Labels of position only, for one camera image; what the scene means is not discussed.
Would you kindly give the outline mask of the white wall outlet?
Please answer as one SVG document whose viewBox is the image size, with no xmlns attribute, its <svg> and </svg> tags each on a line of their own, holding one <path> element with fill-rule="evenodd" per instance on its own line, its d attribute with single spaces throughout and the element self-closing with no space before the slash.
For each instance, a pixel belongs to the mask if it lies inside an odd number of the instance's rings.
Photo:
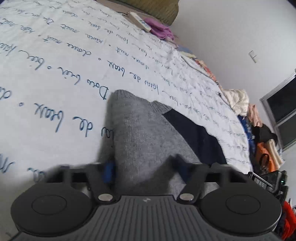
<svg viewBox="0 0 296 241">
<path fill-rule="evenodd" d="M 252 59 L 252 61 L 254 63 L 257 63 L 257 55 L 255 54 L 255 52 L 252 50 L 248 53 L 248 55 L 250 56 L 250 58 Z"/>
</svg>

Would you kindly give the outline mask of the red patterned pillow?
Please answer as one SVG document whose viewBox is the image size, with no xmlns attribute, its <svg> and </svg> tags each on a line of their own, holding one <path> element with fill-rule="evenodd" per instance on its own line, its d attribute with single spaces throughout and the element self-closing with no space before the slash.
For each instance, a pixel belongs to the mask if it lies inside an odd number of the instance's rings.
<svg viewBox="0 0 296 241">
<path fill-rule="evenodd" d="M 207 73 L 207 75 L 218 85 L 218 87 L 223 90 L 221 84 L 203 60 L 199 60 L 197 56 L 192 53 L 191 50 L 186 47 L 182 47 L 181 45 L 179 45 L 176 50 L 196 62 L 196 64 L 199 65 Z"/>
</svg>

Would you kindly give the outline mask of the pile of assorted clothes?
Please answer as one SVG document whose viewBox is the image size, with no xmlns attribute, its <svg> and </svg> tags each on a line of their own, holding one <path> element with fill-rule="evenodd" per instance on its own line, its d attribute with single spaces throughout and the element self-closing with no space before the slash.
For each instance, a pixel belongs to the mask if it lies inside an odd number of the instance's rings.
<svg viewBox="0 0 296 241">
<path fill-rule="evenodd" d="M 277 171 L 283 160 L 276 149 L 278 137 L 261 121 L 257 107 L 249 103 L 249 97 L 243 89 L 223 90 L 228 105 L 237 115 L 244 128 L 249 144 L 249 158 L 253 173 L 261 176 Z M 295 209 L 290 203 L 280 201 L 283 207 L 275 233 L 282 240 L 295 240 Z"/>
</svg>

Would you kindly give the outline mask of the white power strip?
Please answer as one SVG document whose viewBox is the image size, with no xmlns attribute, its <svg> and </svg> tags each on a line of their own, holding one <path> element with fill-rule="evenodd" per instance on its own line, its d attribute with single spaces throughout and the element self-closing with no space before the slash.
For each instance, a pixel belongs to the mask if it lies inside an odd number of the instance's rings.
<svg viewBox="0 0 296 241">
<path fill-rule="evenodd" d="M 151 31 L 151 27 L 137 13 L 130 11 L 128 13 L 128 18 L 141 30 L 147 33 Z"/>
</svg>

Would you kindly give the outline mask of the white quilt with blue script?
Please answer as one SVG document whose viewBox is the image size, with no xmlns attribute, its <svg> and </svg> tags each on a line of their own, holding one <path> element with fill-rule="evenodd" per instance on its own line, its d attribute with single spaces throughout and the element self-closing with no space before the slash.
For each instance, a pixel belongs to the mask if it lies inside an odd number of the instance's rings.
<svg viewBox="0 0 296 241">
<path fill-rule="evenodd" d="M 219 86 L 168 42 L 96 1 L 1 3 L 1 240 L 15 198 L 51 168 L 94 162 L 112 129 L 107 101 L 124 89 L 171 106 L 251 170 L 243 127 Z"/>
</svg>

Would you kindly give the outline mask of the olive cloud-shaped headboard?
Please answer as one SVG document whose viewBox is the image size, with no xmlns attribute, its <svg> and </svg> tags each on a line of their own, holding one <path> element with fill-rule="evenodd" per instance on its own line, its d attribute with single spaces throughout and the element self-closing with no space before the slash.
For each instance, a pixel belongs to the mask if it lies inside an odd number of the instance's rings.
<svg viewBox="0 0 296 241">
<path fill-rule="evenodd" d="M 171 25 L 179 12 L 179 0 L 118 0 Z"/>
</svg>

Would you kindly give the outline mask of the grey and navy knit garment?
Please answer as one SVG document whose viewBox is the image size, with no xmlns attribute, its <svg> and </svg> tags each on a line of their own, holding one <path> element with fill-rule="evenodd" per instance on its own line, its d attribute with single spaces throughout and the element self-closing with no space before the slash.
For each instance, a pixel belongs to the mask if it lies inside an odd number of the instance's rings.
<svg viewBox="0 0 296 241">
<path fill-rule="evenodd" d="M 115 161 L 115 181 L 106 184 L 119 195 L 177 196 L 185 185 L 172 165 L 177 155 L 193 165 L 226 163 L 217 138 L 157 101 L 116 90 L 107 118 L 101 161 Z"/>
</svg>

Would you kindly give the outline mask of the purple crumpled cloth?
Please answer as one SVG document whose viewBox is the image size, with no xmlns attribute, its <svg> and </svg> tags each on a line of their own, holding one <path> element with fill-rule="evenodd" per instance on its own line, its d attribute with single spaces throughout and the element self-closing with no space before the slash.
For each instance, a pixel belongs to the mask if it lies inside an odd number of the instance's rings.
<svg viewBox="0 0 296 241">
<path fill-rule="evenodd" d="M 153 18 L 145 18 L 145 23 L 150 27 L 150 33 L 157 36 L 161 40 L 174 40 L 174 35 L 171 31 L 171 29 L 162 23 L 160 23 L 158 20 L 155 20 Z"/>
</svg>

